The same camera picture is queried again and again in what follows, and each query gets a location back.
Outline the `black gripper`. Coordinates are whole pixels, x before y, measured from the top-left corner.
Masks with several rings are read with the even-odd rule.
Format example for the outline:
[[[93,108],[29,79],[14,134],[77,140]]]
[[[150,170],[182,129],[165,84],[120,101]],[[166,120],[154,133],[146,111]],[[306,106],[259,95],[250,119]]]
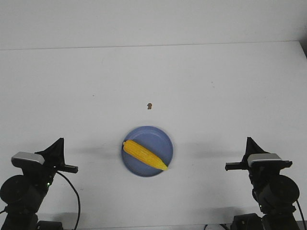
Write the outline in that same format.
[[[35,154],[43,156],[45,163],[40,167],[22,168],[24,175],[34,186],[50,186],[57,172],[78,172],[78,166],[67,165],[64,162],[64,138],[59,138],[47,149]]]
[[[268,153],[264,151],[252,137],[247,137],[246,150],[241,162],[228,162],[225,164],[225,170],[247,170],[249,173],[249,179],[252,184],[263,183],[272,176],[279,175],[280,171],[285,168],[290,168],[293,164],[277,163],[277,162],[265,162],[256,163],[252,167],[249,167],[247,159],[252,154]]]

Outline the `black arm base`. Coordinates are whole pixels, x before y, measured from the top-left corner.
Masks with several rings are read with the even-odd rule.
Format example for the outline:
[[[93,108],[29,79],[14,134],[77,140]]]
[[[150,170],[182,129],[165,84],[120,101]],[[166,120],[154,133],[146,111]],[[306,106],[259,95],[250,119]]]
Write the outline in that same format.
[[[230,230],[264,230],[261,218],[256,213],[234,216]]]
[[[36,225],[36,230],[63,230],[63,225],[58,221],[41,220]]]

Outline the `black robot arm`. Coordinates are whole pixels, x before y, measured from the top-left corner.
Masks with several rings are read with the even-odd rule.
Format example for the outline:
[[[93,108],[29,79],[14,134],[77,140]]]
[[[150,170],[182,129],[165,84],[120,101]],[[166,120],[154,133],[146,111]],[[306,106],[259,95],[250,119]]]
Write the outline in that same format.
[[[22,170],[6,180],[0,188],[0,198],[6,203],[7,214],[3,230],[61,230],[59,221],[39,220],[37,212],[56,174],[77,173],[78,167],[66,165],[64,138],[59,138],[43,151],[18,152],[11,158],[14,167]]]
[[[232,230],[297,230],[293,213],[298,202],[298,185],[281,170],[290,168],[292,161],[282,160],[276,153],[264,151],[251,137],[240,162],[228,162],[225,170],[247,170],[252,185],[252,196],[263,217],[255,213],[236,215]]]

